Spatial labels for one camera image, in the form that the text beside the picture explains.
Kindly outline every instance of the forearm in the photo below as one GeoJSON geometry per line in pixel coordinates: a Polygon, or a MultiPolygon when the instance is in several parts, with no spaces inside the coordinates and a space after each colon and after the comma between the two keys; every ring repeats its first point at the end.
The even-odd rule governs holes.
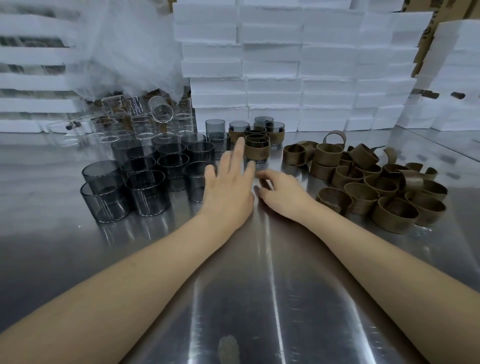
{"type": "Polygon", "coordinates": [[[480,357],[480,294],[314,200],[298,222],[323,240],[431,363],[480,357]]]}
{"type": "Polygon", "coordinates": [[[199,214],[5,331],[0,335],[0,362],[118,363],[231,233],[199,214]]]}

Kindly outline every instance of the right hand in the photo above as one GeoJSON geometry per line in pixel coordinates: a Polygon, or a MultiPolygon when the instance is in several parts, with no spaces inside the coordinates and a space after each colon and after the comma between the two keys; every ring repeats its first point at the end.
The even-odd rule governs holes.
{"type": "Polygon", "coordinates": [[[259,179],[270,180],[273,190],[265,187],[260,189],[260,197],[275,212],[296,222],[300,222],[305,207],[315,202],[303,189],[298,180],[276,170],[257,172],[259,179]]]}

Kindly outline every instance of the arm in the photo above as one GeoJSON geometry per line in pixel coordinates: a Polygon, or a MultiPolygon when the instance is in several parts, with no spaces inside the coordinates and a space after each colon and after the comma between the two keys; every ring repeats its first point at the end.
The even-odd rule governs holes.
{"type": "Polygon", "coordinates": [[[480,294],[313,200],[281,172],[260,197],[317,235],[432,364],[477,363],[480,294]]]}
{"type": "Polygon", "coordinates": [[[116,364],[185,280],[253,209],[254,164],[241,175],[243,138],[215,176],[205,169],[204,205],[177,231],[40,307],[0,335],[2,364],[116,364]]]}

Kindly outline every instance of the hand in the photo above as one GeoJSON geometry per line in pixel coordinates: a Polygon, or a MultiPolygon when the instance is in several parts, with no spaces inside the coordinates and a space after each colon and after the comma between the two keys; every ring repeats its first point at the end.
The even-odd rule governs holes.
{"type": "Polygon", "coordinates": [[[244,146],[245,140],[239,138],[235,150],[222,155],[217,176],[213,166],[205,168],[204,205],[199,212],[215,223],[225,223],[233,231],[242,226],[253,211],[251,191],[255,163],[250,161],[241,174],[244,146]]]}
{"type": "Polygon", "coordinates": [[[262,187],[260,197],[272,210],[286,218],[300,222],[305,208],[315,202],[291,175],[275,170],[262,170],[257,173],[257,177],[270,180],[274,188],[269,190],[262,187]]]}

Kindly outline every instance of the left hand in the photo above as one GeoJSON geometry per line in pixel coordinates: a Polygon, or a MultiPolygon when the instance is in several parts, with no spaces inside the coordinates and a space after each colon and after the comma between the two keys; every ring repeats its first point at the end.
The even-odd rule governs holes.
{"type": "Polygon", "coordinates": [[[214,223],[225,224],[232,231],[242,226],[253,211],[255,163],[250,161],[242,175],[244,146],[244,138],[239,138],[235,150],[222,155],[217,176],[214,166],[205,168],[204,205],[199,214],[207,215],[214,223]]]}

